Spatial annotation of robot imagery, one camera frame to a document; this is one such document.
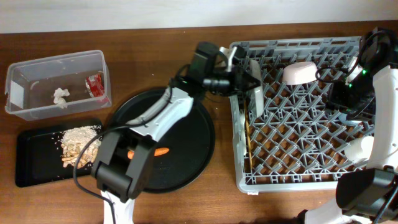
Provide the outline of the wooden chopstick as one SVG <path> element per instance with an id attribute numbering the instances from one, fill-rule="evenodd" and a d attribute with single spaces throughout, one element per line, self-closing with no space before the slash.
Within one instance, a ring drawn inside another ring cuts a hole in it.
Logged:
<path id="1" fill-rule="evenodd" d="M 244 101 L 244 115 L 245 115 L 245 128 L 246 128 L 246 144 L 248 149 L 248 158 L 249 158 L 249 168 L 252 171 L 252 153 L 251 153 L 251 138 L 249 132 L 249 116 L 248 116 L 248 106 L 246 100 Z"/>

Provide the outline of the blue cup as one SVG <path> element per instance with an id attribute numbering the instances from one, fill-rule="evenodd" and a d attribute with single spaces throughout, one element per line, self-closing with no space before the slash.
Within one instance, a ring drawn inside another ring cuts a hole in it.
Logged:
<path id="1" fill-rule="evenodd" d="M 352 120 L 347 118 L 347 114 L 341 113 L 338 116 L 339 121 L 345 126 L 357 126 L 362 123 L 360 120 Z"/>

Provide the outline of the grey plate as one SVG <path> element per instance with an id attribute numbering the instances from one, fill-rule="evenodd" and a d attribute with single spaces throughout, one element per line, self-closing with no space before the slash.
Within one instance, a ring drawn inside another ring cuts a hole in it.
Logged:
<path id="1" fill-rule="evenodd" d="M 264 95 L 262 87 L 262 73 L 261 68 L 256 60 L 250 60 L 251 75 L 260 81 L 260 85 L 255 87 L 251 92 L 251 100 L 254 102 L 253 113 L 254 118 L 262 116 L 264 112 Z"/>

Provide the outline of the white cup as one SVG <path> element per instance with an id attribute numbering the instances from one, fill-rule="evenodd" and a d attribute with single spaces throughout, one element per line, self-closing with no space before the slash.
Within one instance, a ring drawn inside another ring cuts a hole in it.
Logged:
<path id="1" fill-rule="evenodd" d="M 348 143 L 344 153 L 348 160 L 355 164 L 367 161 L 373 149 L 373 136 L 364 136 Z"/>

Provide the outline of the white plastic fork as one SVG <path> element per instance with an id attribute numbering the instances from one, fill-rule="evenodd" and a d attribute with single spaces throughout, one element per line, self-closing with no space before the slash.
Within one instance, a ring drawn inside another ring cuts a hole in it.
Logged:
<path id="1" fill-rule="evenodd" d="M 245 132 L 245 110 L 239 110 L 239 118 L 240 118 L 240 140 L 241 140 L 241 147 L 243 149 L 242 155 L 245 156 L 247 153 L 247 146 L 246 146 L 246 132 Z"/>

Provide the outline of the pink bowl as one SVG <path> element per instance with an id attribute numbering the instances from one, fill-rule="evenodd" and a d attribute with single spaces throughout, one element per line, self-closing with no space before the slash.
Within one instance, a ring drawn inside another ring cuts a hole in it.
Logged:
<path id="1" fill-rule="evenodd" d="M 314 62 L 297 62 L 283 69 L 282 81 L 287 85 L 301 85 L 316 80 L 317 66 Z"/>

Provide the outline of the red sauce packet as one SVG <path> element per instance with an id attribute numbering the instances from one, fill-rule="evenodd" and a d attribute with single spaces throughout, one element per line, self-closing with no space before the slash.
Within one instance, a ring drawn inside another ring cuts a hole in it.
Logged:
<path id="1" fill-rule="evenodd" d="M 85 85 L 89 95 L 92 98 L 100 97 L 104 95 L 104 86 L 101 79 L 101 74 L 97 73 L 91 75 L 85 79 Z"/>

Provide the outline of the rice and nut scraps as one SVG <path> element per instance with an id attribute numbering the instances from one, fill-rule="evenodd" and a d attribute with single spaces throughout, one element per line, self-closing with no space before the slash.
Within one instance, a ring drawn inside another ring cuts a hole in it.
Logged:
<path id="1" fill-rule="evenodd" d="M 61 138 L 57 141 L 57 143 L 60 143 L 60 149 L 62 149 L 61 160 L 63 167 L 75 167 L 76 159 L 80 151 L 100 131 L 100 125 L 82 126 L 79 128 L 72 128 L 62 131 L 60 135 Z M 84 152 L 78 163 L 79 169 L 95 161 L 100 145 L 101 139 L 97 139 L 89 145 L 88 149 Z"/>

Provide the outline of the white napkin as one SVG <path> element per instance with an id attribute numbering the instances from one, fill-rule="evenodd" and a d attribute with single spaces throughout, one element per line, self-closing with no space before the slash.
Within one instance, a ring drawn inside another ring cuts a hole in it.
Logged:
<path id="1" fill-rule="evenodd" d="M 53 94 L 53 103 L 59 106 L 61 109 L 67 108 L 67 102 L 65 100 L 66 96 L 69 96 L 70 93 L 67 89 L 57 88 Z"/>

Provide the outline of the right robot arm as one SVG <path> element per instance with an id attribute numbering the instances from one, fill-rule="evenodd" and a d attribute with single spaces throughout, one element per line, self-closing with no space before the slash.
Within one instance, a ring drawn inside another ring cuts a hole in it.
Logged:
<path id="1" fill-rule="evenodd" d="M 382 223 L 397 221 L 397 34 L 375 28 L 359 41 L 359 54 L 352 70 L 341 68 L 345 77 L 332 80 L 336 104 L 356 119 L 369 105 L 375 112 L 373 143 L 351 150 L 365 161 L 364 170 L 343 174 L 334 199 L 313 210 L 303 210 L 297 223 Z"/>

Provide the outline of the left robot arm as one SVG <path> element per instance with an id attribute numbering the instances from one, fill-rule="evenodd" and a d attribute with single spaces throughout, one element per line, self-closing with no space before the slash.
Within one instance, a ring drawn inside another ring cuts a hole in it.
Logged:
<path id="1" fill-rule="evenodd" d="M 104 202 L 105 223 L 132 223 L 134 202 L 148 182 L 155 145 L 206 92 L 233 96 L 261 87 L 261 69 L 251 60 L 239 65 L 242 47 L 226 49 L 198 43 L 193 59 L 182 66 L 164 94 L 149 109 L 124 124 L 100 133 L 91 170 Z"/>

